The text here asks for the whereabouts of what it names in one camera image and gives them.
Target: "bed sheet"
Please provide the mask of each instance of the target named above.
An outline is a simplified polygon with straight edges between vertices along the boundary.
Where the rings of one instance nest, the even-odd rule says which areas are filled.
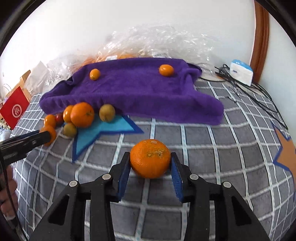
[[[73,140],[57,129],[58,137],[49,148],[38,147],[27,158],[15,163],[18,214],[26,233],[30,235],[33,232],[71,180],[80,183],[93,181],[120,162],[124,152],[130,151],[137,142],[155,138],[176,152],[192,173],[208,182],[231,182],[270,239],[280,240],[296,218],[296,205],[291,173],[272,163],[280,143],[271,123],[286,136],[289,135],[287,130],[270,119],[248,97],[241,95],[239,98],[223,83],[197,81],[195,85],[198,91],[222,101],[225,111],[219,126],[131,117],[144,134],[101,136],[75,164],[71,163]],[[274,109],[268,99],[253,95]],[[45,114],[40,109],[39,99],[40,95],[32,98],[12,136],[43,126]],[[89,207],[90,202],[87,202],[86,240],[89,240]],[[169,173],[149,180],[131,171],[122,201],[111,203],[116,240],[183,240],[188,211],[188,204],[181,204],[176,198]],[[210,240],[215,240],[213,202],[210,203]]]

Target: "power cord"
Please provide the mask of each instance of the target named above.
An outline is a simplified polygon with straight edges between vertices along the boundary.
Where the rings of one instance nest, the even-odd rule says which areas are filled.
[[[281,113],[279,112],[277,106],[275,105],[275,103],[273,102],[270,94],[259,84],[252,84],[251,87],[248,85],[245,85],[239,81],[237,81],[235,78],[233,78],[230,74],[229,74],[229,70],[230,68],[227,66],[227,64],[223,64],[222,67],[217,68],[218,72],[215,72],[217,76],[223,78],[224,80],[222,81],[213,81],[213,80],[207,80],[204,78],[200,78],[206,81],[211,81],[211,82],[225,82],[227,81],[228,83],[230,83],[235,89],[239,89],[242,93],[244,93],[245,95],[247,95],[252,101],[254,101],[259,107],[261,107],[271,118],[275,119],[281,126],[283,126],[285,129],[288,129],[285,121],[283,120],[283,117],[281,116]],[[253,89],[259,90],[267,99],[269,99],[271,101],[271,103],[274,105],[275,107],[275,111],[270,109],[268,106],[262,104],[261,102],[259,102],[256,98],[254,98],[253,96],[251,96],[248,92],[246,92],[244,89],[241,88],[241,86],[247,88],[248,90],[250,90],[253,93],[256,93]],[[276,113],[279,114],[280,118],[283,121],[280,121],[279,119],[277,119],[272,113]]]
[[[26,239],[26,241],[28,241],[28,238],[27,238],[27,236],[25,235],[24,230],[22,229],[22,225],[21,225],[20,220],[19,220],[19,217],[18,217],[18,215],[17,215],[17,211],[16,211],[15,206],[14,206],[14,204],[13,204],[13,200],[12,200],[11,193],[10,193],[9,186],[8,186],[7,170],[6,170],[6,168],[5,168],[4,159],[3,159],[3,156],[2,156],[1,151],[0,151],[0,167],[1,167],[2,171],[3,171],[4,181],[5,181],[5,187],[6,187],[7,195],[8,195],[9,201],[10,201],[10,203],[11,203],[11,205],[12,205],[13,212],[14,212],[15,217],[16,217],[16,219],[17,219],[17,223],[18,223],[18,225],[19,225],[19,227],[20,227],[20,230],[21,230],[21,232],[22,232],[24,238]]]

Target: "white logo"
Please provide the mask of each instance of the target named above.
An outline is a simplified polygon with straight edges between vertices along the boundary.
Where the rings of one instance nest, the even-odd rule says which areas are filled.
[[[14,118],[19,118],[22,113],[22,108],[19,104],[15,104],[12,108],[12,115]]]

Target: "light blue star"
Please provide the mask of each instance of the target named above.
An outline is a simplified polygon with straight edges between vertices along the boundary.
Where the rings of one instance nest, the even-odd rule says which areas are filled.
[[[78,128],[73,142],[72,162],[76,161],[81,153],[94,143],[101,135],[115,135],[127,133],[144,133],[127,116],[116,115],[113,121],[103,122],[98,115],[88,128]]]

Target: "human hand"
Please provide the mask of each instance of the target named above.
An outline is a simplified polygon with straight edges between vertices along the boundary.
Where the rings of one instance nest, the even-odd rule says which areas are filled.
[[[17,189],[17,182],[12,178],[12,167],[7,167],[7,177],[8,177],[8,186],[11,193],[12,201],[15,206],[15,209],[18,210],[18,202],[17,202],[17,195],[15,194],[15,190]],[[3,190],[0,191],[0,205],[1,211],[6,217],[14,217],[15,213],[13,211],[11,202],[8,198],[7,190],[4,185],[4,175],[3,173],[0,176],[1,187]]]

